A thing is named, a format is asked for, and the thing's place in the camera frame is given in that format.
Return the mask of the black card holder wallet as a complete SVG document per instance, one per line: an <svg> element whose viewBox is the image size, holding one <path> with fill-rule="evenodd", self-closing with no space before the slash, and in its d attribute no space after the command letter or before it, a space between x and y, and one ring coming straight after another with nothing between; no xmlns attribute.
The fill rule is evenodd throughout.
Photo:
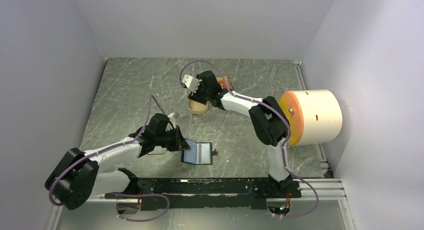
<svg viewBox="0 0 424 230"><path fill-rule="evenodd" d="M181 162L191 165L212 165L214 149L211 142L195 142L185 140L190 149L182 150Z"/></svg>

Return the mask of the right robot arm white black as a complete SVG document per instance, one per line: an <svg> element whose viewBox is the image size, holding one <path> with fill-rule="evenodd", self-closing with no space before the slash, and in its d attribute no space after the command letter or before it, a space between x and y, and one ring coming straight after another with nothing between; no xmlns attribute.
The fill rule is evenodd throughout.
<svg viewBox="0 0 424 230"><path fill-rule="evenodd" d="M289 190L293 176L287 165L287 140L290 124L272 96L252 98L223 89L212 71L195 76L196 92L190 96L213 107L249 117L257 138L266 146L269 160L270 192L282 197Z"/></svg>

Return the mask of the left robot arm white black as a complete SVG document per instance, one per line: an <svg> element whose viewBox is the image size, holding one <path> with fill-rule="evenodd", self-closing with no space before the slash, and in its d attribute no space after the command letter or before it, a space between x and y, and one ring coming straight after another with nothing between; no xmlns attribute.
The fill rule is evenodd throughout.
<svg viewBox="0 0 424 230"><path fill-rule="evenodd" d="M190 150L181 130L169 115L157 113L126 138L94 150L68 150L47 178L44 187L50 202L74 210L90 197L120 193L132 198L140 193L139 179L126 168L112 167L161 147L169 152Z"/></svg>

